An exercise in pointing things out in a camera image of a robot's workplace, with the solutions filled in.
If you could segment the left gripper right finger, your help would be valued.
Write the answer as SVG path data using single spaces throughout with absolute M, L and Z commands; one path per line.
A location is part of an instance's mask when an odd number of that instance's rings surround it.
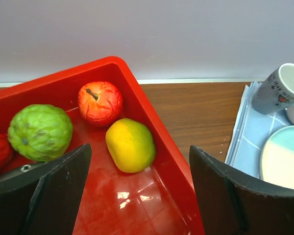
M 294 189 L 252 177 L 193 145 L 189 161 L 207 235 L 294 235 Z

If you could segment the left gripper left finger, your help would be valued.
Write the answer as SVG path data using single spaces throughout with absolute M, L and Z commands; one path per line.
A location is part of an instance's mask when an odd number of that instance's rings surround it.
M 87 143 L 0 175 L 0 235 L 71 235 L 91 157 Z

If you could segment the green custard apple toy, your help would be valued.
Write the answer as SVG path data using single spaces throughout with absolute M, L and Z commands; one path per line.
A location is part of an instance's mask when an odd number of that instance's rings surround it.
M 49 162 L 68 149 L 73 124 L 66 112 L 50 104 L 31 104 L 10 121 L 7 137 L 19 154 L 32 161 Z

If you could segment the yellow green toy mango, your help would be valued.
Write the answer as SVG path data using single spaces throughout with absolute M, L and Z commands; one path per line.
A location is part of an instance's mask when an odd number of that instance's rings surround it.
M 150 130 L 130 118 L 115 121 L 108 128 L 105 141 L 116 167 L 125 173 L 143 171 L 156 157 Z

